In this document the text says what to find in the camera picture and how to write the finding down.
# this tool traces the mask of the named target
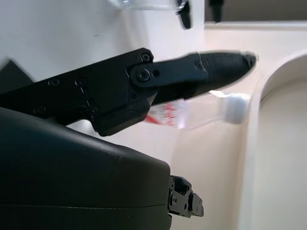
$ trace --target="black rubber grip pad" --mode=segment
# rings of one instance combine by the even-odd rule
[[[197,83],[196,90],[189,97],[229,85],[245,76],[256,64],[252,53],[206,53],[201,54],[201,63],[208,77]]]

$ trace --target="bottle label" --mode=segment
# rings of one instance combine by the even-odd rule
[[[183,108],[183,100],[152,106],[146,116],[145,122],[162,126],[183,128]]]

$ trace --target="screw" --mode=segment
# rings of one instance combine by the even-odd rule
[[[203,70],[201,61],[195,61],[194,66],[198,70]]]
[[[142,58],[143,61],[150,61],[150,55],[149,54],[144,53],[144,54],[141,55],[141,58]]]
[[[44,107],[43,105],[40,105],[40,106],[36,107],[33,112],[34,112],[35,115],[44,114],[46,112],[46,107]]]
[[[146,69],[138,70],[138,71],[136,71],[136,77],[140,81],[147,81],[147,80],[149,80],[149,71],[146,70]]]
[[[177,203],[177,199],[174,195],[171,196],[170,203],[171,203],[171,205],[175,205]]]
[[[98,109],[97,109],[96,107],[92,108],[92,112],[93,112],[93,113],[95,113],[95,112],[97,112],[97,111],[98,111]]]
[[[85,79],[84,78],[79,78],[78,80],[76,80],[76,85],[77,86],[84,86],[85,85]]]
[[[48,81],[48,85],[50,86],[58,86],[59,84],[60,84],[60,80],[57,78],[53,78]]]

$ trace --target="glass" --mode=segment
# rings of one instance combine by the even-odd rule
[[[127,10],[180,11],[187,0],[108,0],[112,5]]]

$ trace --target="metal bracket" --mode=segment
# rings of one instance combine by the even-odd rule
[[[192,185],[185,178],[171,176],[168,189],[168,210],[170,213],[190,218],[203,217],[202,199],[192,191]]]

